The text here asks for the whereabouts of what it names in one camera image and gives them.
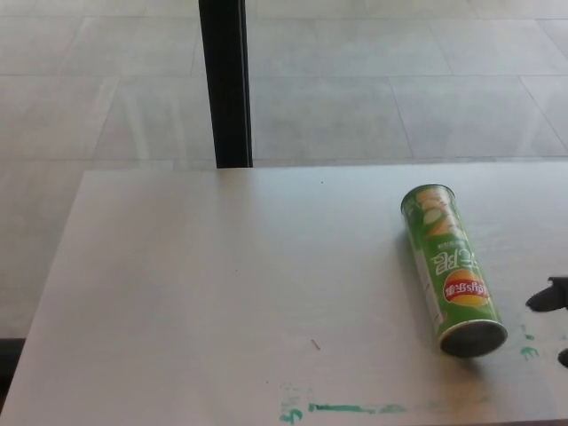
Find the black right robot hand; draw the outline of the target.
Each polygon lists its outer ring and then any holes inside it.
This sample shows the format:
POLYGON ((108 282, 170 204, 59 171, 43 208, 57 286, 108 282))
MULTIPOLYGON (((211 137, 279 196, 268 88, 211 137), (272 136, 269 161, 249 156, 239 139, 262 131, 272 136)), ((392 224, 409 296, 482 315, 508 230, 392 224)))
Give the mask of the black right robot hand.
POLYGON ((525 305, 532 312, 553 312, 567 309, 567 277, 551 276, 549 285, 532 295, 525 305))

